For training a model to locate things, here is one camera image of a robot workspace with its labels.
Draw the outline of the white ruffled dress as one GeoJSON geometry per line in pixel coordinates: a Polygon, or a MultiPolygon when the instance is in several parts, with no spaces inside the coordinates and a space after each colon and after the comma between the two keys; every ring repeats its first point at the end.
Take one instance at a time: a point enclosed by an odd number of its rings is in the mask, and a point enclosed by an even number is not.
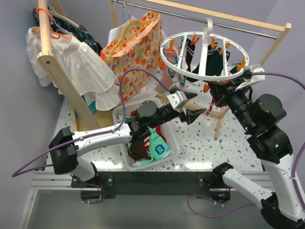
{"type": "Polygon", "coordinates": [[[108,111],[120,102],[117,76],[99,55],[73,35],[51,39],[52,52],[91,111],[108,111]]]}

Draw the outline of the pink patterned sock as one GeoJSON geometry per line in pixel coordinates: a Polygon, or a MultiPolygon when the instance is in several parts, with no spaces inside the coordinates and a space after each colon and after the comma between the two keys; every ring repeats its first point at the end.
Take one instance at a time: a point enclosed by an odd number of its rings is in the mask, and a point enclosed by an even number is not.
{"type": "MultiPolygon", "coordinates": [[[[171,64],[176,65],[178,63],[178,51],[176,50],[176,48],[164,48],[163,54],[166,60],[171,64]]],[[[177,77],[178,74],[174,70],[169,68],[166,64],[163,65],[163,76],[161,78],[161,82],[166,87],[170,88],[173,83],[177,82],[177,77]]],[[[157,84],[155,90],[159,93],[166,92],[166,90],[160,84],[157,84]]]]}

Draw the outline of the wooden left clothes rack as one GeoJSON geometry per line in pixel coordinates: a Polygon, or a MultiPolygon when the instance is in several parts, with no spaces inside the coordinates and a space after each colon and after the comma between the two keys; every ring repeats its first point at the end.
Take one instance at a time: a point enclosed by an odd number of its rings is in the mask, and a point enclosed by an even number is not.
{"type": "Polygon", "coordinates": [[[51,15],[48,12],[47,2],[38,1],[38,15],[40,19],[41,52],[37,55],[37,60],[48,76],[56,84],[64,97],[69,101],[71,108],[80,115],[89,129],[99,128],[99,124],[93,117],[87,104],[82,99],[64,68],[52,52],[51,45],[51,15]]]}

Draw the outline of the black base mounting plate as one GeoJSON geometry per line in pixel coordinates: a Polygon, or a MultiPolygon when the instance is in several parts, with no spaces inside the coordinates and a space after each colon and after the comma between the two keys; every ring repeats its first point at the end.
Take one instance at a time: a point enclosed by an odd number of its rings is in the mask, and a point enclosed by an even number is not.
{"type": "Polygon", "coordinates": [[[106,199],[117,195],[204,195],[220,203],[231,198],[231,188],[217,183],[212,172],[98,172],[92,184],[105,191],[106,199]]]}

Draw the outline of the white plastic basket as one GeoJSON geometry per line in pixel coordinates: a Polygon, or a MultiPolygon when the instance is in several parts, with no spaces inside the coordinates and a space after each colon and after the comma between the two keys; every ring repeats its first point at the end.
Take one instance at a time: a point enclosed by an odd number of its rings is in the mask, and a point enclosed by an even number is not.
{"type": "MultiPolygon", "coordinates": [[[[162,105],[162,102],[156,98],[156,97],[153,97],[151,99],[149,99],[153,102],[156,103],[156,105],[158,106],[158,108],[160,108],[162,105]]],[[[130,116],[131,116],[131,113],[133,111],[135,111],[137,108],[140,107],[141,103],[143,101],[135,101],[135,102],[132,102],[132,103],[127,103],[125,105],[125,112],[126,112],[126,119],[128,119],[130,116]]],[[[123,109],[122,109],[122,106],[118,106],[116,107],[113,111],[112,111],[112,117],[113,117],[113,121],[114,121],[114,124],[118,124],[121,120],[122,120],[122,114],[123,114],[123,109]]],[[[170,156],[168,156],[165,160],[163,160],[162,162],[158,163],[158,164],[155,164],[151,167],[153,168],[157,168],[158,165],[162,164],[162,163],[165,163],[167,161],[170,161],[172,160],[173,158],[175,158],[176,156],[178,156],[179,152],[180,152],[180,149],[179,149],[179,146],[177,144],[177,141],[173,135],[173,131],[172,131],[172,128],[170,127],[169,125],[170,123],[165,123],[163,125],[161,125],[162,127],[162,132],[163,134],[165,135],[166,139],[167,139],[167,143],[169,145],[169,147],[171,148],[171,154],[170,156]]]]}

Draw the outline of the wooden right clothes rack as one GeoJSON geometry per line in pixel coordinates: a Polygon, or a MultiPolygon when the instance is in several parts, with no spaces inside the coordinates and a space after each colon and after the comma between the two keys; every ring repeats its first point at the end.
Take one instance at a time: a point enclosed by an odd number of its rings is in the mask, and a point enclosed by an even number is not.
{"type": "MultiPolygon", "coordinates": [[[[230,14],[216,12],[216,11],[212,11],[212,10],[201,9],[201,8],[198,8],[198,7],[189,6],[189,5],[185,5],[185,4],[181,4],[181,3],[176,3],[176,2],[172,2],[172,1],[168,1],[168,0],[151,0],[150,3],[154,3],[154,4],[157,4],[157,5],[163,6],[163,7],[164,6],[171,7],[173,9],[186,10],[188,12],[198,13],[198,14],[201,14],[203,16],[212,16],[212,17],[227,20],[227,21],[233,21],[233,22],[237,22],[237,23],[240,23],[240,24],[251,25],[251,26],[258,27],[258,28],[263,28],[263,29],[279,32],[279,34],[277,36],[272,36],[272,35],[256,32],[256,31],[250,31],[250,30],[246,30],[246,29],[243,29],[243,28],[238,28],[236,26],[229,26],[229,25],[216,23],[216,22],[214,23],[215,26],[218,26],[218,27],[221,27],[221,28],[226,28],[226,29],[230,29],[230,30],[233,30],[233,31],[239,31],[239,32],[243,32],[243,33],[248,33],[248,34],[257,35],[257,36],[260,36],[260,37],[266,37],[266,38],[269,38],[269,39],[273,39],[274,40],[273,43],[271,44],[269,49],[266,51],[264,56],[259,61],[259,63],[261,65],[265,64],[265,62],[268,60],[268,58],[275,51],[275,49],[278,47],[278,45],[281,43],[281,41],[284,39],[284,37],[288,34],[288,32],[292,28],[291,23],[286,23],[285,26],[280,26],[280,25],[270,24],[270,23],[267,23],[267,22],[256,21],[256,20],[247,19],[247,18],[243,18],[243,17],[238,17],[238,16],[234,16],[234,15],[230,15],[230,14]]],[[[189,21],[206,23],[206,20],[203,20],[203,19],[199,19],[199,18],[195,18],[195,17],[191,17],[191,16],[186,16],[186,15],[174,13],[174,12],[171,12],[171,11],[166,11],[166,10],[163,10],[163,9],[155,9],[155,8],[146,7],[146,6],[143,6],[143,5],[131,3],[128,0],[110,0],[109,1],[109,5],[111,7],[115,7],[116,4],[122,4],[123,6],[130,6],[130,7],[143,9],[143,10],[152,10],[152,11],[155,11],[155,12],[159,12],[161,14],[165,14],[165,15],[169,15],[169,16],[173,16],[173,17],[177,17],[177,18],[181,18],[181,19],[185,19],[185,20],[189,20],[189,21]]]]}

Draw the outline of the black striped sock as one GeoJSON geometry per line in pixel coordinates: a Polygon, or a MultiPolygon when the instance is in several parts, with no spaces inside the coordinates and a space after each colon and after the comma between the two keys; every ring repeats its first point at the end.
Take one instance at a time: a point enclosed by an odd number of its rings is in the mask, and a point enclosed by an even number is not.
{"type": "Polygon", "coordinates": [[[186,56],[185,56],[185,62],[187,64],[187,71],[191,71],[191,62],[193,59],[194,51],[195,51],[195,44],[192,44],[192,41],[190,39],[186,39],[186,56]]]}
{"type": "MultiPolygon", "coordinates": [[[[219,55],[220,48],[217,49],[217,42],[214,45],[209,45],[208,46],[208,52],[207,52],[207,62],[206,62],[206,74],[208,76],[219,76],[222,72],[222,56],[219,55]]],[[[194,53],[195,50],[195,45],[189,45],[189,48],[192,50],[190,53],[194,53]]],[[[200,64],[197,65],[197,67],[192,71],[192,73],[198,74],[199,72],[199,66],[200,64]]],[[[187,81],[189,82],[196,82],[198,81],[197,79],[193,79],[190,77],[187,77],[187,81]]]]}

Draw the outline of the mint green sock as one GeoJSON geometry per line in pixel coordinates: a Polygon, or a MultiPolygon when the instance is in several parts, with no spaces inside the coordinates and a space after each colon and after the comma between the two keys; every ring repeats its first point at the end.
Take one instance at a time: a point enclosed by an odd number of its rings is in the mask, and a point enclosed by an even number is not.
{"type": "Polygon", "coordinates": [[[121,145],[124,164],[130,170],[140,170],[151,167],[165,160],[171,154],[171,148],[159,125],[149,128],[151,135],[133,142],[121,145]]]}

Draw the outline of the brown sock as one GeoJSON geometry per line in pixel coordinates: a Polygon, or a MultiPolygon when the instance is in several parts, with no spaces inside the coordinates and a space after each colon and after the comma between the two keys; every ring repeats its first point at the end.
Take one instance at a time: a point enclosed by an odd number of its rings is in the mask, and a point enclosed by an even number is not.
{"type": "Polygon", "coordinates": [[[151,159],[151,157],[147,153],[143,140],[133,142],[129,145],[128,156],[135,161],[138,161],[140,159],[151,159]]]}

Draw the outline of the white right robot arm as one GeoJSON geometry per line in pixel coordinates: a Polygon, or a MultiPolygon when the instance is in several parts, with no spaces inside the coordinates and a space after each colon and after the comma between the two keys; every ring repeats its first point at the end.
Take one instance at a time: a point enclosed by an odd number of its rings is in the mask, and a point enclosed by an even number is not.
{"type": "Polygon", "coordinates": [[[229,186],[255,204],[264,220],[274,229],[305,227],[305,197],[293,165],[293,148],[288,135],[277,123],[286,116],[282,102],[272,94],[263,94],[253,102],[246,96],[249,87],[238,89],[233,81],[210,82],[216,106],[228,106],[239,121],[247,142],[269,174],[273,190],[261,187],[241,175],[227,162],[213,169],[217,187],[229,186]]]}

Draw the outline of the teal clothespin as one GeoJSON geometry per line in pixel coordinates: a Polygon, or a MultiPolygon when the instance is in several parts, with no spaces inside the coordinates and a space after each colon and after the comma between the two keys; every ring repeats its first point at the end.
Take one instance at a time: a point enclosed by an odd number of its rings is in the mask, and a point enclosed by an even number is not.
{"type": "Polygon", "coordinates": [[[171,70],[168,68],[167,73],[169,74],[171,80],[176,83],[179,82],[181,87],[185,86],[186,78],[184,75],[180,75],[179,73],[175,72],[174,70],[171,70]]]}

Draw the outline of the white round sock hanger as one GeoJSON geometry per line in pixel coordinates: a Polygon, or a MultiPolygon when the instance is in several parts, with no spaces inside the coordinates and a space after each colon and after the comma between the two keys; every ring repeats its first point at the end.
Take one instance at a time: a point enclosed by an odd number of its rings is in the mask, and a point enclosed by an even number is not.
{"type": "Polygon", "coordinates": [[[160,58],[163,61],[163,63],[171,70],[173,70],[175,73],[179,75],[183,75],[186,77],[190,77],[197,80],[203,80],[203,81],[225,81],[225,80],[231,80],[233,78],[236,78],[240,76],[244,68],[249,65],[249,55],[245,51],[244,48],[242,48],[239,44],[236,42],[217,34],[213,34],[213,21],[211,18],[206,19],[206,24],[203,25],[203,31],[191,31],[191,32],[182,32],[175,34],[167,39],[165,39],[161,46],[160,46],[160,58]],[[192,73],[187,70],[185,70],[182,67],[183,60],[186,58],[186,55],[184,54],[184,51],[186,50],[186,41],[189,36],[193,35],[194,38],[199,38],[202,41],[202,47],[201,47],[201,55],[200,55],[200,61],[199,61],[199,70],[198,73],[192,73]],[[169,43],[172,40],[175,40],[176,38],[181,38],[181,51],[177,52],[174,51],[176,54],[176,62],[171,63],[167,58],[165,57],[165,49],[169,47],[169,43]],[[212,76],[207,74],[206,70],[206,64],[207,64],[207,58],[208,58],[208,46],[212,44],[212,41],[221,41],[222,45],[222,52],[221,52],[221,66],[223,69],[220,72],[219,76],[212,76]],[[241,61],[240,67],[237,68],[237,72],[232,74],[228,71],[228,61],[227,61],[227,50],[228,46],[231,45],[235,47],[242,55],[243,59],[241,61]]]}

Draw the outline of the wooden clothes rack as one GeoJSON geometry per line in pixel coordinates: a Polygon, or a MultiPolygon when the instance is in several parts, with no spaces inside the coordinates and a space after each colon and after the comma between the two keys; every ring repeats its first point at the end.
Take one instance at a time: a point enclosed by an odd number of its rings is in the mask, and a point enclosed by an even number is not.
{"type": "MultiPolygon", "coordinates": [[[[238,17],[238,16],[234,16],[234,15],[230,15],[230,14],[216,12],[216,11],[212,11],[212,10],[201,9],[201,8],[198,8],[198,7],[189,6],[189,5],[185,5],[185,4],[181,4],[181,3],[176,3],[176,2],[172,2],[172,1],[168,1],[168,0],[151,0],[150,3],[154,3],[154,4],[157,4],[157,5],[163,6],[163,7],[164,6],[171,7],[173,9],[186,10],[188,12],[198,13],[198,14],[201,14],[203,16],[212,16],[212,17],[227,20],[227,21],[233,21],[233,22],[237,22],[237,23],[240,23],[240,24],[251,25],[251,26],[258,27],[258,28],[263,28],[263,29],[279,32],[279,34],[277,36],[272,36],[272,35],[256,32],[256,31],[250,31],[250,30],[246,30],[246,29],[243,29],[243,28],[238,28],[236,26],[229,26],[229,25],[216,23],[216,22],[214,23],[215,26],[218,26],[218,27],[221,27],[221,28],[226,28],[226,29],[230,29],[230,30],[233,30],[233,31],[239,31],[239,32],[243,32],[243,33],[248,33],[248,34],[257,35],[257,36],[260,36],[260,37],[266,37],[266,38],[269,38],[269,39],[273,39],[274,40],[273,43],[271,44],[269,49],[266,51],[264,56],[259,61],[259,63],[261,65],[265,64],[265,62],[268,60],[268,58],[275,51],[275,49],[278,47],[278,45],[281,43],[281,41],[284,39],[284,37],[288,34],[288,32],[292,28],[291,23],[286,23],[285,26],[280,26],[280,25],[270,24],[270,23],[267,23],[267,22],[256,21],[256,20],[247,19],[247,18],[243,18],[243,17],[238,17]]],[[[199,19],[199,18],[195,18],[195,17],[191,17],[191,16],[186,16],[186,15],[174,13],[174,12],[171,12],[171,11],[166,11],[166,10],[163,10],[163,9],[155,9],[155,8],[146,7],[146,6],[143,6],[143,5],[131,3],[128,0],[110,0],[109,1],[109,5],[111,7],[115,7],[116,4],[122,4],[123,6],[130,6],[130,7],[143,9],[143,10],[152,10],[152,11],[155,11],[155,12],[159,12],[161,14],[165,14],[165,15],[169,15],[169,16],[173,16],[173,17],[177,17],[177,18],[181,18],[181,19],[185,19],[185,20],[189,20],[189,21],[206,23],[206,20],[203,20],[203,19],[199,19]]]]}
{"type": "Polygon", "coordinates": [[[64,97],[69,101],[71,108],[80,115],[89,129],[99,128],[99,124],[93,117],[87,104],[82,99],[64,68],[52,52],[51,45],[51,15],[48,12],[47,2],[38,1],[38,15],[40,19],[41,52],[37,55],[37,60],[48,76],[56,84],[64,97]]]}

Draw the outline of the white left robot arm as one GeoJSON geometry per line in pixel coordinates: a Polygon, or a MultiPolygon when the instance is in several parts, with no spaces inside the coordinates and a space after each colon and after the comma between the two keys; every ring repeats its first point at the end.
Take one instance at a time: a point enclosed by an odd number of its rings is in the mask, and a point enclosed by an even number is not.
{"type": "Polygon", "coordinates": [[[151,129],[175,118],[192,124],[206,109],[183,110],[189,98],[196,93],[177,91],[169,96],[168,104],[158,106],[153,100],[143,101],[129,119],[122,117],[116,125],[90,131],[72,132],[62,128],[49,144],[52,166],[56,175],[72,174],[86,186],[98,184],[99,176],[93,163],[81,158],[82,155],[106,146],[134,143],[151,135],[151,129]]]}

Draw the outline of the red white striped sock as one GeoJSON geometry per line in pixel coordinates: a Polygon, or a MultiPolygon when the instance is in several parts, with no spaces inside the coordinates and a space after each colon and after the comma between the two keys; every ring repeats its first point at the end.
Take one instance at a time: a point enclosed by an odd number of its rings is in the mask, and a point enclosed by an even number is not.
{"type": "Polygon", "coordinates": [[[210,106],[209,106],[209,108],[208,108],[208,110],[206,112],[206,116],[209,116],[209,114],[211,113],[214,105],[215,105],[215,100],[214,100],[214,98],[212,98],[210,106]]]}

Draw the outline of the orange plastic hanger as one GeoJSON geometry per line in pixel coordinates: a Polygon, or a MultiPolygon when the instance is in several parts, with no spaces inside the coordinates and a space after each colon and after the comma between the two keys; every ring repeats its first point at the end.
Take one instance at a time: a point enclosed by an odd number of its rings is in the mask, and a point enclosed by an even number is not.
{"type": "Polygon", "coordinates": [[[40,11],[45,12],[45,13],[48,15],[48,17],[49,17],[50,33],[51,33],[51,38],[52,38],[52,39],[59,40],[61,37],[63,37],[63,38],[65,38],[65,39],[71,41],[71,37],[69,37],[68,35],[64,35],[64,34],[61,34],[61,33],[58,33],[58,32],[53,31],[51,25],[53,24],[54,19],[53,19],[53,17],[51,16],[51,14],[49,13],[49,11],[48,11],[47,9],[45,9],[45,8],[43,8],[43,7],[37,7],[37,8],[36,8],[36,13],[37,13],[38,15],[39,15],[39,12],[40,12],[40,11]]]}

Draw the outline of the dark patterned garment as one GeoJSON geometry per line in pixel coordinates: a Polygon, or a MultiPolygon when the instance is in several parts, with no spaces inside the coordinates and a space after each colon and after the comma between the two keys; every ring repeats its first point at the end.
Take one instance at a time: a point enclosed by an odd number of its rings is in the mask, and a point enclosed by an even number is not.
{"type": "Polygon", "coordinates": [[[53,19],[54,19],[54,22],[51,25],[53,31],[64,34],[64,35],[73,35],[80,42],[86,43],[98,55],[100,55],[102,47],[82,25],[75,27],[72,25],[71,22],[68,22],[68,20],[63,19],[62,16],[60,16],[60,17],[55,16],[55,17],[53,17],[53,19]]]}

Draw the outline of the floral orange tote bag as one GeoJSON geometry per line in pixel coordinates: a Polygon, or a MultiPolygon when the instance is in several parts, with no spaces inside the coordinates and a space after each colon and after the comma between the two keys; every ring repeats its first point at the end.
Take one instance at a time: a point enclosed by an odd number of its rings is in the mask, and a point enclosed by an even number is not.
{"type": "Polygon", "coordinates": [[[160,45],[163,41],[161,15],[147,12],[140,20],[130,21],[120,39],[102,49],[100,57],[115,73],[119,84],[131,68],[154,72],[158,68],[160,45]]]}

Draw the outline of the orange clothespin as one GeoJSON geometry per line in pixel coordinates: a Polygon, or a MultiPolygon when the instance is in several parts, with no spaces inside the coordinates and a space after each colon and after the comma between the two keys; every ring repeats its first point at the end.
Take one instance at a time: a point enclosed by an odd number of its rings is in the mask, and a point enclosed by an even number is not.
{"type": "Polygon", "coordinates": [[[209,90],[210,90],[209,84],[208,84],[208,83],[205,83],[205,84],[204,84],[204,87],[203,87],[203,92],[204,92],[204,93],[207,93],[209,90]]]}

